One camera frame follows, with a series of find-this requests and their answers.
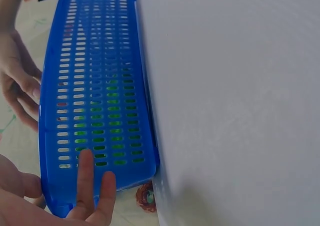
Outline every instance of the hand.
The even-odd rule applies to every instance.
[[[0,189],[21,198],[38,198],[42,195],[41,180],[38,176],[19,172],[6,157],[0,155]]]
[[[0,85],[2,93],[18,118],[34,131],[38,123],[23,105],[37,115],[42,72],[36,67],[16,30],[0,31]]]
[[[0,190],[0,224],[4,226],[109,226],[116,200],[116,180],[111,172],[102,178],[100,200],[94,208],[94,157],[83,150],[79,157],[76,207],[66,219],[55,217],[11,193]]]

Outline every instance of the patterned tablecloth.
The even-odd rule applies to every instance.
[[[40,7],[35,0],[24,0],[17,20],[21,37],[39,68],[43,66],[57,0],[45,3]],[[40,174],[37,134],[22,125],[3,96],[0,96],[0,154],[14,162],[19,170]],[[117,194],[112,225],[159,225],[151,182]]]

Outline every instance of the fingernail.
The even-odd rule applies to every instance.
[[[35,98],[37,99],[40,99],[40,89],[38,88],[35,88],[33,91],[32,91],[32,94]]]

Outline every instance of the white cardboard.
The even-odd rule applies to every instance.
[[[320,225],[320,0],[138,2],[160,225]]]

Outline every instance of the blue plastic tray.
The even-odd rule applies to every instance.
[[[59,0],[47,45],[39,114],[43,192],[53,214],[76,202],[78,155],[94,153],[94,195],[113,171],[117,189],[150,179],[151,134],[135,0]]]

